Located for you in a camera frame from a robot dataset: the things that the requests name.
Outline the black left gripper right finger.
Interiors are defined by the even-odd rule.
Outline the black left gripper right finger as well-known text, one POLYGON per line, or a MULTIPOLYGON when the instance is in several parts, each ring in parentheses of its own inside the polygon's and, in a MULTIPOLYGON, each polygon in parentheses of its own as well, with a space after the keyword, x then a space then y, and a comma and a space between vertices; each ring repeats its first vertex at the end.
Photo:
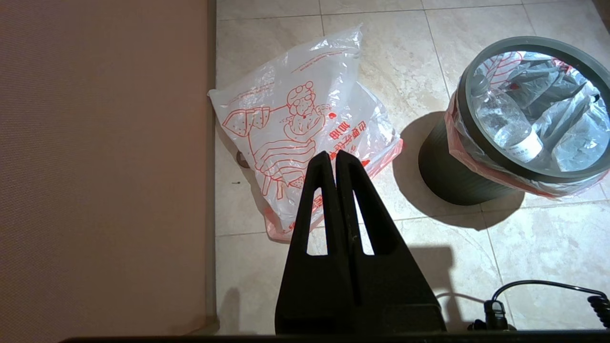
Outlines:
POLYGON ((335 171, 357 332, 445 332, 440 304, 360 160, 340 151, 335 171))

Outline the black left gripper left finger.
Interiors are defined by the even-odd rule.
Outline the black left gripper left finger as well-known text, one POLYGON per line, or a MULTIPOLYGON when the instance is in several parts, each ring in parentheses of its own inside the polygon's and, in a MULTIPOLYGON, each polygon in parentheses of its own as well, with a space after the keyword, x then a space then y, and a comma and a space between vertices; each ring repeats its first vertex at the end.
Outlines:
POLYGON ((344 223, 327 152, 309 163, 275 310, 277 334, 346 334, 352 330, 344 223), (309 255, 315 192, 322 193, 326 255, 309 255))

